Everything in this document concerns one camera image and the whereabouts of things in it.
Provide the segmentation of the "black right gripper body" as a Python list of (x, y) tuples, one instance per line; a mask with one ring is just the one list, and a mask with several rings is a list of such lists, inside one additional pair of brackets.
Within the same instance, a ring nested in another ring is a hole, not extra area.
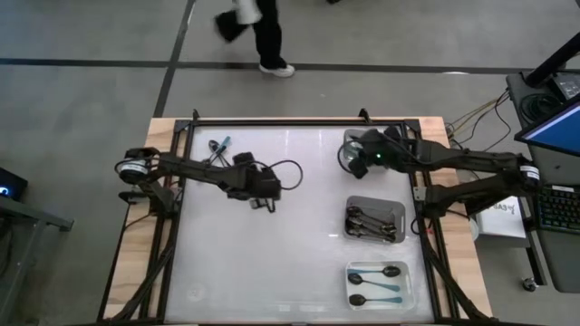
[(364, 171), (372, 166), (382, 166), (396, 171), (406, 171), (405, 159), (408, 154), (403, 149), (401, 134), (397, 128), (384, 131), (369, 129), (357, 139), (362, 148), (358, 159)]

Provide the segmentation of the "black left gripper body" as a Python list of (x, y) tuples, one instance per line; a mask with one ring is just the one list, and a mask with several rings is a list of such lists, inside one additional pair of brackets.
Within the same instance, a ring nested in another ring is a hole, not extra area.
[(257, 166), (251, 152), (242, 152), (233, 157), (233, 165), (227, 167), (228, 173), (233, 176), (227, 197), (229, 199), (255, 199)]

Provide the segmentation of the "grey plastic bin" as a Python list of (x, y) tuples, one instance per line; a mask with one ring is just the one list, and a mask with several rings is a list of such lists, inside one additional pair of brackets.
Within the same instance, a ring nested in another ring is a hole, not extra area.
[[(348, 235), (346, 233), (346, 220), (347, 220), (347, 213), (346, 208), (349, 206), (358, 206), (363, 210), (363, 212), (369, 216), (379, 218), (383, 221), (392, 222), (394, 223), (395, 227), (397, 228), (396, 233), (396, 240), (393, 243), (380, 241), (379, 239), (375, 239), (372, 237), (363, 236), (361, 238), (354, 237)], [(371, 197), (360, 197), (360, 196), (351, 196), (347, 198), (345, 209), (344, 209), (344, 224), (343, 224), (343, 232), (347, 238), (351, 239), (358, 239), (361, 241), (367, 242), (375, 242), (375, 243), (384, 243), (384, 244), (398, 244), (404, 241), (405, 233), (406, 233), (406, 209), (403, 203), (387, 200), (387, 199), (379, 199), (379, 198), (371, 198)]]

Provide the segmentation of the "white plastic bin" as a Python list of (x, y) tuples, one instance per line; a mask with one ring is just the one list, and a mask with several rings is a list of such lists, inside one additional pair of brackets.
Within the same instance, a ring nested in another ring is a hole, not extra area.
[[(368, 283), (355, 285), (349, 283), (347, 280), (347, 270), (363, 269), (363, 270), (380, 270), (387, 265), (394, 265), (401, 269), (401, 274), (388, 278), (380, 273), (364, 273), (360, 276), (367, 281), (386, 283), (398, 285), (401, 287), (399, 292), (390, 291), (382, 287), (374, 286)], [(373, 262), (350, 262), (345, 267), (345, 284), (346, 284), (346, 299), (349, 306), (355, 311), (381, 311), (381, 312), (397, 312), (403, 313), (410, 311), (415, 306), (415, 298), (413, 294), (413, 287), (411, 284), (411, 275), (408, 265), (403, 261), (373, 261)], [(361, 294), (367, 299), (380, 299), (390, 297), (401, 297), (402, 303), (386, 303), (386, 302), (367, 302), (363, 306), (352, 306), (348, 302), (348, 297), (352, 294)]]

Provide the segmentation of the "white printed box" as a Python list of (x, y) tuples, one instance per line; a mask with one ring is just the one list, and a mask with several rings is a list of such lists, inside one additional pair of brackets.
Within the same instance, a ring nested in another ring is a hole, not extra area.
[(481, 235), (525, 238), (518, 197), (508, 197), (476, 214)]

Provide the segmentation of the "person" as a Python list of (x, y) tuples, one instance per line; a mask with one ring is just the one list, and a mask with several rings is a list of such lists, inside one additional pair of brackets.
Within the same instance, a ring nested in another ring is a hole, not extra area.
[(279, 11), (276, 0), (243, 0), (250, 1), (259, 13), (259, 18), (252, 24), (239, 21), (238, 10), (232, 8), (214, 17), (217, 34), (226, 42), (235, 41), (249, 26), (255, 35), (256, 51), (259, 55), (258, 68), (261, 72), (276, 77), (288, 78), (295, 73), (295, 67), (281, 56), (282, 28), (279, 23)]

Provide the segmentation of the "blue-screen computer monitor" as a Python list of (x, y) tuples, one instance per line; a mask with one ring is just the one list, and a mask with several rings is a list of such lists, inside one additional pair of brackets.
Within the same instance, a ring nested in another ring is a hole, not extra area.
[(524, 127), (514, 140), (580, 157), (580, 93)]

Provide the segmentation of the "black backlit keyboard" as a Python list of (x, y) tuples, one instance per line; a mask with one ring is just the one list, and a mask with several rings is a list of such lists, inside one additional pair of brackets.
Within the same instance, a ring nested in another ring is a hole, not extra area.
[(541, 229), (580, 235), (580, 188), (543, 187), (536, 196)]

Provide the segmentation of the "black monitor pole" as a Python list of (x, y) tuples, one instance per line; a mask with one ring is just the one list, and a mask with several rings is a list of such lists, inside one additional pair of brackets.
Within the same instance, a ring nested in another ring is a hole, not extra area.
[(535, 68), (525, 79), (527, 86), (536, 88), (554, 72), (580, 52), (580, 32), (576, 33), (562, 47)]

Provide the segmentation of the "black power adapter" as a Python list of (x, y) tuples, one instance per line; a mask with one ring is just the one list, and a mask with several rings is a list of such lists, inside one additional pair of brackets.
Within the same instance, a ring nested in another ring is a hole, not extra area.
[(580, 94), (580, 73), (555, 73), (548, 87), (559, 100), (568, 101)]

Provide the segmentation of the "grey equipment cart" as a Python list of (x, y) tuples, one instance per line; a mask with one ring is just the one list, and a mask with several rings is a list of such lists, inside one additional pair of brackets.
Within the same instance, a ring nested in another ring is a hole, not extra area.
[[(521, 129), (552, 113), (565, 102), (559, 100), (545, 84), (536, 88), (527, 86), (524, 82), (526, 77), (525, 73), (520, 72), (509, 74), (506, 78), (508, 94)], [(580, 157), (533, 145), (528, 145), (528, 149), (539, 168), (540, 190), (552, 185), (580, 188)], [(559, 292), (580, 293), (580, 235), (541, 229), (536, 209), (538, 193), (531, 197), (531, 209), (552, 283)]]

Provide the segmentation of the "grey side table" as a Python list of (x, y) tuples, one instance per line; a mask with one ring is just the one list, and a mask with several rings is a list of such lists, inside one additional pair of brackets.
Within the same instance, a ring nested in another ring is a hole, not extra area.
[(70, 232), (74, 220), (0, 196), (0, 326), (6, 326), (44, 229)]

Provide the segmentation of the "black device with blue light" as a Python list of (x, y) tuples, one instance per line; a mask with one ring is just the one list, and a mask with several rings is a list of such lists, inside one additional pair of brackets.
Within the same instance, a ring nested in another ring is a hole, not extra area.
[(20, 202), (28, 187), (28, 181), (16, 174), (0, 168), (0, 197)]

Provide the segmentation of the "black aluminium table frame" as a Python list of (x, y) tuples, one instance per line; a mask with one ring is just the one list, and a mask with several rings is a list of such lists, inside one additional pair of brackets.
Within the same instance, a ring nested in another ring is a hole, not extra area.
[[(193, 132), (197, 127), (290, 126), (370, 126), (378, 127), (391, 122), (389, 117), (312, 117), (312, 118), (154, 118), (151, 120), (147, 147), (169, 150), (182, 156), (189, 151)], [(456, 204), (439, 222), (430, 227), (430, 244), (449, 272), (473, 304), (484, 314), (491, 315), (480, 261), (476, 246), (470, 238), (466, 209)], [(119, 237), (110, 276), (101, 300), (96, 322), (100, 326), (154, 326), (163, 323), (165, 297), (169, 292), (171, 263), (159, 271), (149, 291), (145, 293), (133, 316), (115, 321), (114, 315), (138, 292), (150, 269), (161, 258), (169, 242), (169, 236), (178, 231), (178, 219), (153, 218), (139, 230)]]

